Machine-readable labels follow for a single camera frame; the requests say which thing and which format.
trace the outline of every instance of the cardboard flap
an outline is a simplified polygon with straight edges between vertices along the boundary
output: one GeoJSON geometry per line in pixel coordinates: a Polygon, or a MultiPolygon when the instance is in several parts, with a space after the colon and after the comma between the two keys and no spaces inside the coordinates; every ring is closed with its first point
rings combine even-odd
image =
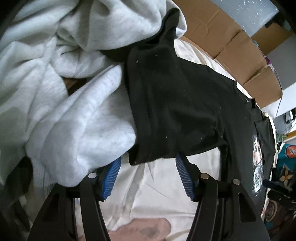
{"type": "Polygon", "coordinates": [[[241,85],[267,66],[263,54],[244,31],[240,31],[216,59],[231,69],[241,85]]]}
{"type": "Polygon", "coordinates": [[[269,66],[243,84],[243,87],[255,98],[260,108],[269,105],[282,96],[278,80],[269,66]]]}
{"type": "Polygon", "coordinates": [[[209,0],[174,0],[187,23],[185,37],[215,58],[242,28],[209,0]]]}

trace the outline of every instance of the black t-shirt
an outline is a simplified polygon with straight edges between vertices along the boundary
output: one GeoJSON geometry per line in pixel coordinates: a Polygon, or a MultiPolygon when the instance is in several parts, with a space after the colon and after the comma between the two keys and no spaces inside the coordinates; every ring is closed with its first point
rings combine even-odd
{"type": "Polygon", "coordinates": [[[261,211],[262,181],[270,176],[275,154],[270,121],[236,81],[177,57],[178,21],[179,10],[170,10],[159,33],[129,53],[125,84],[137,128],[129,161],[135,165],[219,147],[221,180],[239,179],[261,211]]]}

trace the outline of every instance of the blue gripper pad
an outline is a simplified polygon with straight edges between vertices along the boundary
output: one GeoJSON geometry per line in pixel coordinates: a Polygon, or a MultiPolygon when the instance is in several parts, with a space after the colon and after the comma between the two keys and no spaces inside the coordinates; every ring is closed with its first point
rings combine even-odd
{"type": "Polygon", "coordinates": [[[109,169],[105,174],[101,193],[101,197],[104,200],[106,200],[107,197],[111,195],[120,167],[121,157],[117,158],[114,162],[110,164],[109,169]]]}
{"type": "Polygon", "coordinates": [[[192,178],[190,177],[186,169],[186,166],[179,153],[176,156],[176,166],[177,166],[181,181],[183,183],[183,187],[185,189],[186,195],[191,198],[191,201],[193,201],[195,197],[194,182],[192,181],[192,178]]]}

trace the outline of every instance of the light gray fabric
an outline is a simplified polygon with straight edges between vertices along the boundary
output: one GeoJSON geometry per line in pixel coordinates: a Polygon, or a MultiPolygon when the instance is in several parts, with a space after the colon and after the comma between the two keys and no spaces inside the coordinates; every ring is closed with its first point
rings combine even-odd
{"type": "MultiPolygon", "coordinates": [[[[33,165],[66,186],[134,144],[122,67],[100,50],[151,37],[172,7],[171,0],[35,0],[21,9],[0,40],[0,184],[27,141],[33,165]],[[62,77],[93,79],[68,98],[62,77]]],[[[176,35],[185,31],[181,14],[176,35]]]]}

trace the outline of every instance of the silver screw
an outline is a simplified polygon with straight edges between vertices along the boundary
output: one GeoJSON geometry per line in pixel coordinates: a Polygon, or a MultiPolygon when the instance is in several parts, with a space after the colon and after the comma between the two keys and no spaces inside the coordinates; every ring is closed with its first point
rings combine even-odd
{"type": "Polygon", "coordinates": [[[89,178],[90,179],[96,178],[96,173],[94,173],[94,172],[90,173],[89,178]]]}
{"type": "Polygon", "coordinates": [[[238,180],[238,179],[233,179],[233,184],[235,184],[235,185],[239,185],[240,184],[240,180],[238,180]]]}
{"type": "Polygon", "coordinates": [[[208,179],[208,178],[209,178],[209,175],[206,174],[206,173],[202,173],[202,174],[200,175],[200,177],[201,177],[202,179],[208,179]]]}

